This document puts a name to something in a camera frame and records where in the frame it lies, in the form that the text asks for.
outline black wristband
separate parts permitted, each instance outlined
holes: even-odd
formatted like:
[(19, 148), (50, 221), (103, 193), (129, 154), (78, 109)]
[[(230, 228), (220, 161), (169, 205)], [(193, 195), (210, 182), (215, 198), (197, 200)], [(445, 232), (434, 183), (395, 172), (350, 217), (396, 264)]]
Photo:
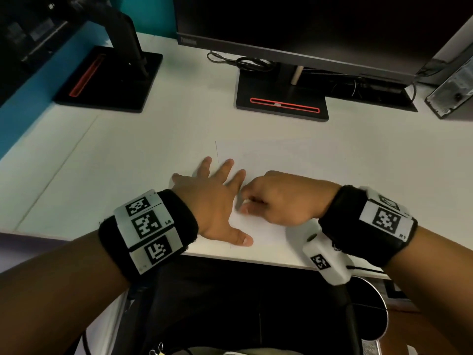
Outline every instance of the black wristband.
[[(199, 226), (187, 205), (173, 191), (169, 189), (157, 194), (160, 196), (162, 203), (174, 220), (174, 223), (170, 226), (162, 227), (158, 231), (144, 238), (141, 242), (134, 244), (131, 247), (126, 245), (122, 234), (118, 229), (115, 216), (111, 216), (110, 218), (104, 220), (99, 227), (98, 236), (102, 246), (120, 268), (121, 273), (131, 283), (139, 280), (144, 275), (154, 273), (158, 268), (157, 265), (160, 266), (164, 263), (168, 263), (177, 255), (186, 251), (187, 246), (194, 242), (197, 238)], [(163, 256), (162, 259), (152, 259), (151, 255), (153, 253), (153, 249), (151, 249), (150, 252), (150, 250), (146, 248), (153, 247), (155, 244), (159, 244), (159, 246), (161, 246), (161, 244), (165, 244), (166, 246), (163, 248), (166, 248), (165, 250), (169, 250), (169, 252), (171, 251), (167, 234), (169, 234), (170, 231), (173, 231), (173, 228), (175, 228), (175, 231), (177, 231), (181, 246), (179, 248), (173, 249), (170, 254), (166, 254), (166, 256)], [(140, 251), (141, 249), (144, 249), (142, 254), (147, 255), (151, 264), (148, 265), (147, 269), (140, 268), (132, 258), (132, 253), (136, 253), (136, 251)]]
[[(413, 226), (410, 233), (406, 235), (405, 241), (401, 240), (360, 220), (367, 202), (368, 197), (364, 190), (345, 185), (340, 188), (325, 215), (319, 219), (319, 224), (322, 231), (343, 252), (363, 258), (375, 266), (383, 267), (397, 252), (409, 244), (417, 228), (417, 220), (410, 218)], [(378, 203), (377, 206), (384, 212), (391, 213), (381, 204)]]

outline right hand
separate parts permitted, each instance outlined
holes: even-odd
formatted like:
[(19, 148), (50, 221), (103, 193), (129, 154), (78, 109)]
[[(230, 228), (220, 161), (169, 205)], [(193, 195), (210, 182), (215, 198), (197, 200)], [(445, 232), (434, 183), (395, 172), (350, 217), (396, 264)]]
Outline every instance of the right hand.
[(269, 223), (295, 226), (321, 218), (340, 185), (270, 170), (241, 189), (243, 214), (262, 217)]

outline monitor stand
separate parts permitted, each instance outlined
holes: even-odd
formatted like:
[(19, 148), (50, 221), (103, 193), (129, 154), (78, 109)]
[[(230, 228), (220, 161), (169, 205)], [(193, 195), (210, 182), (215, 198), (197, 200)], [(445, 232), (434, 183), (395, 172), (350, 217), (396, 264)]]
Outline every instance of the monitor stand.
[(328, 121), (325, 97), (316, 89), (290, 84), (295, 66), (279, 64), (269, 72), (240, 70), (236, 107), (263, 112)]
[(296, 68), (280, 64), (269, 72), (241, 70), (236, 107), (325, 122), (329, 119), (325, 97), (333, 97), (417, 112), (405, 85), (367, 77), (302, 72), (294, 86), (291, 80)]

